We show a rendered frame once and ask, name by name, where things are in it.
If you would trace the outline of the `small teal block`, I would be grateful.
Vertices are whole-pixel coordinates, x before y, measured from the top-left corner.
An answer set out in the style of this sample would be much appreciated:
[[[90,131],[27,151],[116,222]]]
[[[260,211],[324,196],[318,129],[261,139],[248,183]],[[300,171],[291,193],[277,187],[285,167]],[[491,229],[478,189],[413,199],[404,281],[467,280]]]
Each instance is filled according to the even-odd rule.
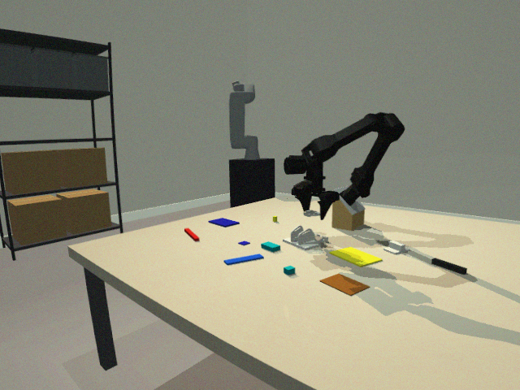
[[[284,267],[284,273],[287,274],[287,275],[295,274],[295,272],[296,272],[296,268],[293,267],[293,266],[286,266],[286,267]]]

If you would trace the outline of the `teal rectangular block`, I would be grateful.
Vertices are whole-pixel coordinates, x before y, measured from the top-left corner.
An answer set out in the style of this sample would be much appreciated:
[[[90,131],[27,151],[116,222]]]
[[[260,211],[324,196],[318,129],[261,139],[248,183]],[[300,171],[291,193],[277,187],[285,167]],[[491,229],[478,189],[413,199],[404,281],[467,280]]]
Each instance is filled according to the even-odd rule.
[[[271,251],[273,253],[275,251],[279,251],[280,250],[280,245],[276,245],[276,244],[273,244],[271,242],[266,242],[266,243],[261,244],[261,248],[265,249],[265,250],[268,250],[268,251]]]

